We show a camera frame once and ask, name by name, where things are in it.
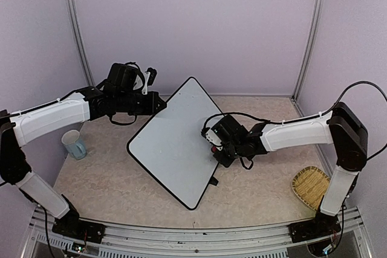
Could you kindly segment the white whiteboard black frame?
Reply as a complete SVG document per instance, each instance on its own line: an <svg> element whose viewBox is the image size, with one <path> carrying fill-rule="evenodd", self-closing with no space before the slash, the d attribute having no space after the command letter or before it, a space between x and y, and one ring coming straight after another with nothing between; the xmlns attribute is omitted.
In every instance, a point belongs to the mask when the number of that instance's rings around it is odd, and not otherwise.
<svg viewBox="0 0 387 258"><path fill-rule="evenodd" d="M126 150L176 200L195 210L218 167L201 130L221 110L194 77L166 104L134 134Z"/></svg>

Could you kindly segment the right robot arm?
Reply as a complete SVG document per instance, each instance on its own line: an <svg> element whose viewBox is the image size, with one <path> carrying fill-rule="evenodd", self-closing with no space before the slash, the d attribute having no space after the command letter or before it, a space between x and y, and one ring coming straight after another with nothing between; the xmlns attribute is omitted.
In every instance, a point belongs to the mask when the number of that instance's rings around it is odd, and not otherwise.
<svg viewBox="0 0 387 258"><path fill-rule="evenodd" d="M224 167L235 159L251 161L280 149L311 144L332 144L337 161L328 189L319 204L319 215L309 223L315 236L322 236L333 226L355 179L367 163L368 131L352 110L338 102L326 112L289 121L258 119L246 129L235 113L218 114L213 126L204 125L201 136L212 145L213 157Z"/></svg>

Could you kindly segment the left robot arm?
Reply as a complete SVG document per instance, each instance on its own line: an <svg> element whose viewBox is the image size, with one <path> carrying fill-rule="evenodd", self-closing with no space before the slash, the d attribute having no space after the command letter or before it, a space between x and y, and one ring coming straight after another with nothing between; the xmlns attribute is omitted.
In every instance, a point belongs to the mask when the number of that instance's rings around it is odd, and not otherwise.
<svg viewBox="0 0 387 258"><path fill-rule="evenodd" d="M107 78L96 86L75 89L67 95L30 109L1 111L1 179L46 209L57 230L80 236L85 224L74 205L41 178L27 162L23 148L63 128L124 113L138 118L166 109L166 102L152 91L157 70L142 71L135 62L112 64Z"/></svg>

